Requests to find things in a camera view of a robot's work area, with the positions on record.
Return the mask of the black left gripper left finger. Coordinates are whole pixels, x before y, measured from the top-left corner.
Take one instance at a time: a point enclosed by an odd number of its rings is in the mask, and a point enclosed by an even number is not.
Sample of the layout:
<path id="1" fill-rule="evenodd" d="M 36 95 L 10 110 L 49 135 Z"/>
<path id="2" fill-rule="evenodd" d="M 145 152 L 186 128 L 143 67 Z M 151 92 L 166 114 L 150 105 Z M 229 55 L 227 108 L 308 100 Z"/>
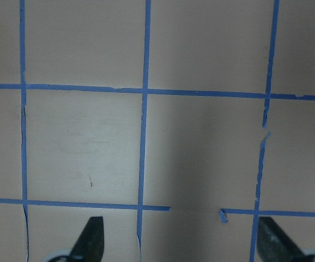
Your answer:
<path id="1" fill-rule="evenodd" d="M 100 262 L 103 255 L 103 217 L 90 217 L 69 254 L 70 261 Z"/>

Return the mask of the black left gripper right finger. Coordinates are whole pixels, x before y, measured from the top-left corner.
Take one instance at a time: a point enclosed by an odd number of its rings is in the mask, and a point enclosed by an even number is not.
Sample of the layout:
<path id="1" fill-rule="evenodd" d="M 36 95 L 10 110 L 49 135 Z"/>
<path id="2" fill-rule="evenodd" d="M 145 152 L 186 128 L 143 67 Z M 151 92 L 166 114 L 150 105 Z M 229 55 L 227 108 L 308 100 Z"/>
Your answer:
<path id="1" fill-rule="evenodd" d="M 293 261 L 302 256 L 302 250 L 268 216 L 258 219 L 257 253 L 262 261 Z"/>

